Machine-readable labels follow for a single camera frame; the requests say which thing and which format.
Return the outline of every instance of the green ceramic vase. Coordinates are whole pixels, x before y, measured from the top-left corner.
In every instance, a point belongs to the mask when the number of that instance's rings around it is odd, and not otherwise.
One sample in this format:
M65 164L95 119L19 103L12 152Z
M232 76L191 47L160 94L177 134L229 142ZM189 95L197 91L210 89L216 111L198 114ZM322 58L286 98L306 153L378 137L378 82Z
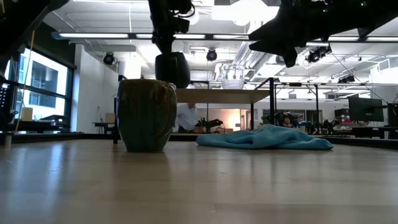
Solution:
M162 151L177 115L175 86L158 80L120 81L116 114L127 151Z

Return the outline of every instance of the white wall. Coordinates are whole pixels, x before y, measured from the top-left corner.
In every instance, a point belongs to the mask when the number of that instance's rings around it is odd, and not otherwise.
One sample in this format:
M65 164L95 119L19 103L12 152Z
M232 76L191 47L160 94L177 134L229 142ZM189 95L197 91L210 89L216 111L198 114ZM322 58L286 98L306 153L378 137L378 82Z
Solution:
M73 82L71 130L97 133L93 122L98 119L98 107L102 118L113 113L118 74L88 54L83 45L76 45Z
M398 68L388 68L379 72L378 68L371 69L370 75L371 83L385 83L385 84L398 84ZM387 105L386 102L392 103L394 99L398 96L398 86L382 86L382 87L372 87L371 98L373 99L383 99L383 105ZM383 109L384 117L388 118L388 110ZM384 126L388 125L387 121L374 122L374 126Z
M206 118L207 110L205 108L198 108L198 115L202 118ZM209 120L219 119L224 122L225 128L234 129L239 131L240 127L235 127L235 124L241 122L241 110L239 109L209 109Z

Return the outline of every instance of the blue towel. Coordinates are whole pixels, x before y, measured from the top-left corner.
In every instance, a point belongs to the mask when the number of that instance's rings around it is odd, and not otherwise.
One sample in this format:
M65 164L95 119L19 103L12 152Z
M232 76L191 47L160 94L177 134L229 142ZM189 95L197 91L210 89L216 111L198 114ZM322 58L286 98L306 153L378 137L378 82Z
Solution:
M322 149L333 148L325 139L309 136L298 129L268 124L253 131L236 131L231 134L204 134L197 138L201 146L236 149Z

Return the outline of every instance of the white shirt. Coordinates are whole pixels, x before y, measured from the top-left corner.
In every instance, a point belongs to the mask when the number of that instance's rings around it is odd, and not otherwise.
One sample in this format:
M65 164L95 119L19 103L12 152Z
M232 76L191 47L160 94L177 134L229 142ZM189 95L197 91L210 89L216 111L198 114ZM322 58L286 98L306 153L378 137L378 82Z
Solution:
M195 125L200 120L197 113L197 108L189 108L187 104L183 104L177 107L177 124L183 127L185 130L192 131L195 129Z

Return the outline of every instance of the spotlight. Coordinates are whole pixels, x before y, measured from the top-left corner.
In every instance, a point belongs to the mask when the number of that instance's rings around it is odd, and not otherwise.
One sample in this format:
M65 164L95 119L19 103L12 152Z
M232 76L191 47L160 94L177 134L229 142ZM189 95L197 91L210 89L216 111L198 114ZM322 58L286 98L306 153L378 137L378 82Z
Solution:
M114 64L116 63L116 59L115 59L115 57L113 56L113 52L107 52L106 55L105 55L105 57L104 57L103 62L104 62L106 65L114 65Z
M349 77L347 77L347 82L355 82L355 77L350 75Z
M209 49L209 52L207 52L206 59L209 62L214 62L215 60L217 60L216 50L215 49Z
M330 45L327 47L317 47L316 50L311 50L310 54L306 58L309 63L315 63L321 60L326 54L331 53Z
M355 82L355 77L353 75L349 75L345 78L338 80L337 83L353 83Z

